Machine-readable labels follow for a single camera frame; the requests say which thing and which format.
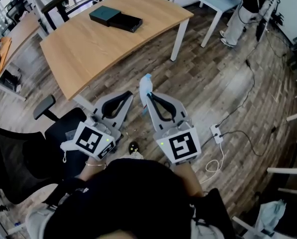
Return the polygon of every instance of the black chair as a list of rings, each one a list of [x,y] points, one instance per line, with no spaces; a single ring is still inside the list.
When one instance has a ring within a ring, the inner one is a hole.
[[[34,118],[42,115],[55,121],[45,131],[15,133],[0,128],[0,189],[13,204],[19,204],[40,188],[75,177],[83,170],[88,156],[80,151],[67,151],[63,163],[62,142],[66,133],[76,130],[86,115],[74,108],[60,119],[49,109],[55,104],[53,96],[45,98],[35,109]]]
[[[52,152],[40,132],[14,133],[0,128],[0,189],[19,204],[38,189],[59,180]]]
[[[59,169],[59,176],[63,179],[70,178],[80,174],[88,156],[79,150],[67,151],[67,162],[63,163],[64,152],[61,150],[60,145],[68,140],[66,133],[76,130],[79,123],[86,120],[86,115],[82,109],[74,108],[59,119],[49,110],[54,104],[55,98],[53,95],[47,96],[36,107],[33,117],[37,120],[42,115],[45,115],[55,122],[45,131],[45,139],[54,151],[53,160]]]
[[[7,18],[4,19],[4,23],[6,24],[6,27],[1,32],[2,36],[5,36],[6,31],[11,32],[14,29],[14,27],[16,26],[16,24],[13,21],[12,21],[12,23],[9,24],[9,22],[7,21]]]
[[[19,2],[19,0],[13,0],[10,2],[6,9],[8,10],[6,13],[7,17],[10,18],[15,24],[20,22],[20,18],[25,11],[29,12],[25,8],[24,4]]]

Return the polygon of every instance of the white cable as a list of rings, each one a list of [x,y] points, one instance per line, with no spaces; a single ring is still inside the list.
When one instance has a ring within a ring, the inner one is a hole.
[[[220,165],[220,167],[219,167],[219,161],[216,160],[216,159],[213,159],[213,160],[209,161],[209,162],[207,163],[207,165],[206,165],[206,171],[207,171],[207,172],[212,172],[212,173],[214,173],[214,174],[213,174],[211,177],[209,177],[208,179],[204,180],[203,182],[200,182],[200,184],[202,184],[202,183],[204,183],[204,182],[206,182],[206,181],[212,179],[212,178],[217,174],[217,172],[220,171],[220,169],[222,168],[222,164],[223,164],[223,160],[224,160],[224,154],[223,154],[223,151],[222,151],[221,143],[219,144],[219,146],[220,146],[220,150],[221,150],[221,154],[222,154],[221,165]],[[216,169],[216,170],[209,170],[209,169],[207,168],[208,165],[209,165],[210,163],[212,163],[212,162],[217,162],[217,169]]]

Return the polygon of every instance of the bracelet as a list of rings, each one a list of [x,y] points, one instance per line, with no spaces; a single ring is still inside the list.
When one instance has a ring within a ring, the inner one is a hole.
[[[85,165],[87,165],[87,166],[104,166],[104,167],[106,167],[106,164],[94,164],[94,165],[91,165],[91,164],[88,164],[87,161],[85,161]]]

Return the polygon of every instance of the black box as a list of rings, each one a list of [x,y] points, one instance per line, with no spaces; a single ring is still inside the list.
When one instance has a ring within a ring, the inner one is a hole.
[[[143,23],[141,18],[122,14],[121,11],[101,6],[90,14],[90,19],[105,26],[117,27],[134,33]]]

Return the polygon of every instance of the wrist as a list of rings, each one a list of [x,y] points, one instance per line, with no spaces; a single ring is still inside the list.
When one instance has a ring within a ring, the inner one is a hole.
[[[105,159],[98,161],[93,157],[89,157],[87,160],[87,164],[89,164],[89,165],[105,165]]]

